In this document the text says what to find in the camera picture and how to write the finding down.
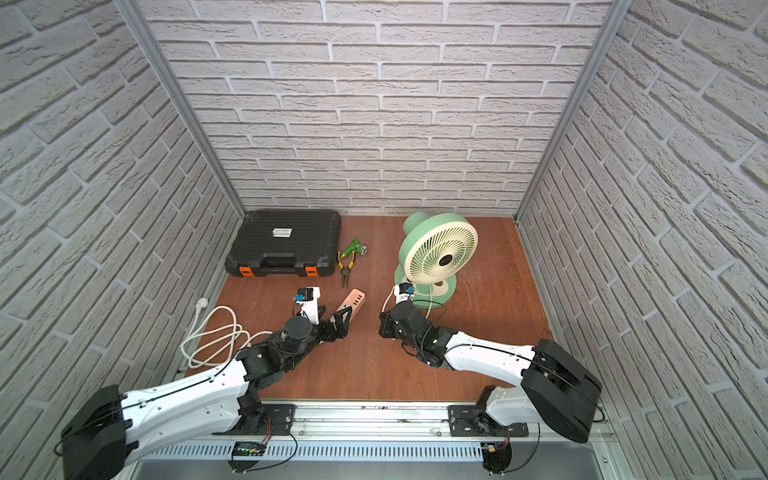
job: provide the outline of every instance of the wooden floor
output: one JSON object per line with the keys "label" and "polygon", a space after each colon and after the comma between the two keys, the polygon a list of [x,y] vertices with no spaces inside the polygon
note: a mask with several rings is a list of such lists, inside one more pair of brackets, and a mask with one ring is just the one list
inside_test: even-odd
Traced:
{"label": "wooden floor", "polygon": [[[379,337],[379,312],[394,284],[398,251],[405,238],[402,217],[344,217],[340,245],[359,237],[368,254],[358,256],[349,287],[366,303],[344,340],[316,347],[282,381],[261,391],[265,399],[475,401],[486,385],[504,385],[473,372],[432,369],[406,355],[399,342]],[[501,343],[535,345],[551,339],[531,271],[512,219],[469,219],[478,231],[478,249],[458,272],[458,285],[438,326]],[[346,297],[338,268],[332,276],[229,277],[218,304],[228,305],[251,333],[278,330],[291,316],[293,296],[319,286],[320,304],[333,311]],[[442,309],[430,315],[437,319]],[[231,322],[219,311],[207,329]]]}

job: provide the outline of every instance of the metal rail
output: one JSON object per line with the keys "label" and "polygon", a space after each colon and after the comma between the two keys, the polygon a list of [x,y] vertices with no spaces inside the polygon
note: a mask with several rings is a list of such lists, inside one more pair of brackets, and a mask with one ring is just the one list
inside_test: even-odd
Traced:
{"label": "metal rail", "polygon": [[587,60],[584,62],[584,67],[576,79],[574,89],[568,100],[565,102],[565,107],[560,118],[554,127],[552,136],[549,137],[547,147],[544,149],[544,154],[541,156],[541,161],[536,167],[536,171],[533,173],[531,183],[528,184],[528,188],[525,189],[522,200],[520,200],[520,206],[515,214],[515,222],[517,223],[523,215],[525,215],[526,209],[531,204],[533,196],[538,190],[538,186],[541,180],[544,178],[544,174],[549,167],[549,164],[554,158],[554,153],[558,149],[558,145],[565,138],[565,133],[573,123],[578,108],[581,105],[581,101],[584,100],[584,96],[589,91],[590,85],[594,80],[594,76],[598,74],[598,70],[605,59],[608,51],[611,49],[611,44],[616,37],[616,33],[621,27],[621,22],[624,21],[624,17],[627,16],[630,6],[633,0],[614,0],[611,7],[608,9],[608,13],[605,15],[605,21],[600,27],[598,36],[594,40],[594,44],[589,51]]}
{"label": "metal rail", "polygon": [[210,171],[214,174],[221,190],[224,191],[224,196],[227,197],[227,200],[237,214],[240,217],[244,217],[245,207],[243,202],[240,201],[240,197],[237,195],[230,178],[227,176],[227,172],[221,164],[221,160],[219,160],[219,156],[216,154],[214,145],[205,133],[203,125],[197,118],[197,114],[195,114],[189,99],[184,93],[184,89],[181,87],[179,79],[176,77],[170,63],[168,63],[168,59],[165,58],[160,42],[157,41],[154,33],[152,33],[149,22],[141,12],[138,3],[136,3],[136,0],[114,0],[114,3],[123,15],[125,24],[134,34],[136,42],[141,47],[141,50],[144,51],[144,55],[147,57],[149,65],[154,69],[160,84],[163,85],[166,93],[168,93],[170,102],[174,104],[174,107],[179,112],[179,117],[181,117],[184,125],[187,126],[190,136],[200,148],[200,152],[206,163],[208,163]]}

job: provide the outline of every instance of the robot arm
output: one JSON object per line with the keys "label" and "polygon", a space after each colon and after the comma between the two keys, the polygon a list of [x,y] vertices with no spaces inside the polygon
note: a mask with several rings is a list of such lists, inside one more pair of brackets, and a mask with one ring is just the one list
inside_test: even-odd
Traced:
{"label": "robot arm", "polygon": [[477,372],[521,387],[486,388],[475,408],[486,418],[478,420],[489,417],[502,426],[543,421],[567,439],[588,440],[602,384],[568,352],[547,339],[536,347],[512,346],[433,326],[407,299],[408,285],[396,287],[403,295],[382,312],[380,336],[402,341],[432,368]]}
{"label": "robot arm", "polygon": [[359,290],[319,320],[319,289],[300,289],[299,315],[226,364],[175,382],[120,394],[97,391],[61,432],[67,480],[108,480],[163,447],[215,432],[254,432],[266,421],[258,392],[296,368],[322,342],[343,339],[362,305]]}

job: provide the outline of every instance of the white brick wall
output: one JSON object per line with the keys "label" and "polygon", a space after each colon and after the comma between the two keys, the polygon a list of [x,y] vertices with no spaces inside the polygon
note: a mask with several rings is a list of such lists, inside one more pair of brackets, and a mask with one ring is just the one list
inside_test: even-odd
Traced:
{"label": "white brick wall", "polygon": [[608,2],[141,5],[246,208],[508,216]]}
{"label": "white brick wall", "polygon": [[90,394],[161,380],[237,219],[112,3],[3,4],[0,477],[60,478]]}
{"label": "white brick wall", "polygon": [[521,219],[638,478],[768,474],[766,18],[635,0]]}

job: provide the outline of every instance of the black wire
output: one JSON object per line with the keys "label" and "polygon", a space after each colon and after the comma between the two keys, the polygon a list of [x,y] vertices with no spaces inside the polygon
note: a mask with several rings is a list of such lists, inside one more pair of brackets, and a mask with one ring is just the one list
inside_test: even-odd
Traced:
{"label": "black wire", "polygon": [[277,467],[277,466],[280,466],[280,465],[282,465],[283,463],[286,463],[286,462],[288,462],[290,459],[292,459],[294,456],[296,456],[296,453],[299,451],[299,441],[298,441],[298,440],[296,440],[296,437],[294,437],[294,436],[293,436],[293,433],[289,432],[287,429],[282,429],[282,428],[280,428],[280,427],[273,427],[273,428],[275,428],[275,429],[278,429],[278,430],[282,430],[283,432],[285,432],[285,433],[287,433],[288,435],[290,435],[290,438],[292,438],[292,439],[293,439],[293,443],[296,445],[296,448],[294,448],[294,449],[293,449],[293,453],[292,453],[292,454],[290,454],[290,457],[286,458],[285,460],[283,460],[283,461],[282,461],[282,462],[280,462],[280,463],[276,463],[275,465],[268,465],[268,466],[266,466],[266,467],[259,467],[259,468],[249,468],[249,469],[247,469],[247,470],[243,470],[243,473],[248,473],[248,472],[257,472],[257,471],[259,471],[259,470],[267,470],[268,468],[275,468],[275,467]]}
{"label": "black wire", "polygon": [[150,403],[150,402],[154,402],[155,400],[159,400],[159,399],[165,398],[165,397],[167,397],[167,396],[173,395],[174,393],[183,392],[184,390],[186,390],[186,389],[191,389],[192,387],[194,387],[194,386],[198,386],[198,385],[200,385],[201,383],[210,382],[210,381],[212,380],[212,378],[215,378],[215,377],[216,377],[218,374],[222,373],[222,372],[223,372],[223,371],[224,371],[224,370],[225,370],[225,369],[226,369],[226,368],[227,368],[227,367],[230,365],[230,363],[232,363],[232,360],[234,360],[234,359],[235,359],[235,356],[237,356],[237,354],[238,354],[238,353],[239,353],[241,350],[243,350],[244,348],[246,348],[246,347],[242,347],[242,348],[240,348],[239,350],[237,350],[237,351],[236,351],[236,352],[235,352],[235,353],[232,355],[232,358],[230,358],[229,360],[227,360],[227,363],[224,365],[224,367],[223,367],[221,370],[219,370],[218,372],[214,373],[214,376],[213,376],[213,377],[206,377],[205,379],[202,379],[202,380],[201,380],[201,381],[199,381],[199,382],[195,382],[195,383],[192,383],[192,384],[190,384],[190,385],[187,385],[187,386],[183,386],[183,387],[181,387],[181,388],[180,388],[180,389],[178,389],[178,390],[174,390],[173,392],[168,392],[168,393],[164,393],[164,394],[162,394],[162,395],[158,395],[158,396],[156,396],[156,397],[153,397],[153,398],[151,398],[151,399],[149,399],[149,400],[142,400],[141,402],[136,402],[136,403],[134,403],[133,405],[129,405],[129,406],[125,406],[125,407],[120,407],[120,408],[119,408],[119,409],[117,409],[117,410],[113,410],[113,411],[111,411],[111,412],[109,412],[109,413],[105,413],[104,415],[102,415],[102,416],[98,417],[97,419],[91,420],[90,422],[86,423],[85,425],[83,425],[83,426],[82,426],[82,427],[80,427],[79,429],[77,429],[77,430],[75,430],[75,431],[73,431],[73,432],[71,432],[71,433],[68,433],[67,435],[65,435],[64,437],[62,437],[62,438],[61,438],[61,440],[59,440],[59,441],[58,441],[58,443],[57,443],[56,445],[53,445],[53,453],[54,453],[54,454],[55,454],[57,457],[61,457],[61,456],[62,456],[62,453],[59,453],[59,452],[56,450],[56,449],[58,448],[58,446],[59,446],[59,445],[61,445],[62,443],[66,442],[67,440],[71,439],[72,437],[74,437],[74,436],[75,436],[75,435],[77,435],[78,433],[82,432],[82,431],[83,431],[83,430],[85,430],[86,428],[90,427],[91,425],[95,425],[95,424],[99,423],[101,420],[104,420],[104,419],[106,419],[107,417],[113,416],[113,415],[115,415],[115,414],[117,414],[117,413],[119,413],[119,412],[122,412],[123,410],[126,410],[126,409],[131,409],[131,408],[133,408],[133,407],[135,407],[135,406],[139,406],[139,405],[142,405],[142,404],[144,404],[144,403]]}
{"label": "black wire", "polygon": [[403,351],[403,352],[405,352],[405,353],[408,353],[410,356],[416,356],[416,354],[415,354],[415,353],[410,353],[408,350],[406,350],[406,345],[405,345],[405,343],[400,343],[400,346],[402,347],[402,351]]}
{"label": "black wire", "polygon": [[434,303],[435,305],[440,305],[441,307],[445,308],[445,304],[444,303],[436,302],[436,301],[430,300],[428,298],[417,298],[417,299],[411,300],[411,302],[414,302],[414,303],[415,302],[430,302],[430,303]]}
{"label": "black wire", "polygon": [[536,445],[533,446],[533,450],[531,451],[531,454],[528,456],[528,459],[525,460],[525,462],[522,462],[519,466],[510,468],[509,470],[504,470],[503,473],[509,473],[509,472],[516,472],[520,470],[521,468],[525,467],[533,458],[533,455],[536,455],[536,450],[538,449],[538,443],[541,441],[541,423],[537,423],[538,425],[538,434],[536,435]]}
{"label": "black wire", "polygon": [[605,421],[605,411],[595,401],[593,401],[591,398],[589,398],[587,396],[587,394],[585,394],[581,390],[577,389],[572,383],[570,383],[569,381],[564,379],[559,373],[552,371],[551,369],[549,369],[548,367],[543,366],[539,362],[534,362],[533,359],[529,359],[528,357],[524,357],[522,355],[518,355],[517,353],[508,352],[506,350],[496,349],[496,348],[493,348],[492,346],[480,345],[480,344],[477,344],[477,343],[461,343],[459,345],[454,345],[451,348],[447,349],[445,351],[445,353],[443,353],[443,356],[447,355],[448,352],[450,352],[451,350],[459,348],[460,346],[477,346],[479,348],[488,349],[488,350],[495,350],[496,352],[506,353],[507,355],[514,355],[514,356],[517,356],[517,357],[519,357],[519,358],[521,358],[523,360],[528,360],[530,363],[533,363],[534,365],[538,366],[539,368],[542,368],[542,369],[546,370],[547,372],[551,373],[552,375],[558,377],[566,385],[568,385],[573,390],[575,390],[579,395],[581,395],[584,398],[586,398],[589,401],[589,403],[591,403],[592,405],[597,407],[597,409],[600,410],[600,414],[603,415],[603,416],[602,416],[602,418],[600,420],[592,420],[592,423],[601,423],[601,422]]}
{"label": "black wire", "polygon": [[427,333],[429,333],[429,330],[431,330],[431,329],[432,329],[432,324],[430,323],[429,326],[427,327],[427,331],[424,332],[424,335],[422,335],[422,342],[420,344],[421,352],[419,352],[419,353],[421,353],[422,358],[424,359],[425,362],[427,361],[427,357],[424,356],[424,339],[427,338]]}

